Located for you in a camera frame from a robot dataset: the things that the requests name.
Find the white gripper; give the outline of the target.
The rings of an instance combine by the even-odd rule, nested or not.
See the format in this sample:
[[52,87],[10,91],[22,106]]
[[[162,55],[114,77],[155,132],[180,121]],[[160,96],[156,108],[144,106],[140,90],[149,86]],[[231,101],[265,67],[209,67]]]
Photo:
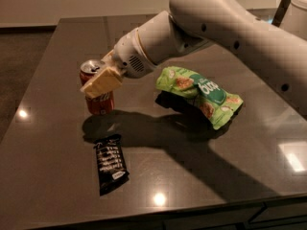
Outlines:
[[[102,61],[109,66],[115,66],[122,76],[131,79],[143,78],[156,69],[156,65],[148,59],[142,48],[138,29],[121,37]],[[94,99],[122,85],[123,78],[120,73],[109,66],[81,88],[86,97]]]

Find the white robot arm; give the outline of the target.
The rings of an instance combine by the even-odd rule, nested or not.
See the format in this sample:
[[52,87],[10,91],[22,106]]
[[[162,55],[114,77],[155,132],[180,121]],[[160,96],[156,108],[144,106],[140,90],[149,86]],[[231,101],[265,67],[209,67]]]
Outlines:
[[306,40],[257,18],[236,0],[169,0],[169,8],[119,39],[101,60],[101,70],[81,88],[87,97],[216,43],[307,117]]

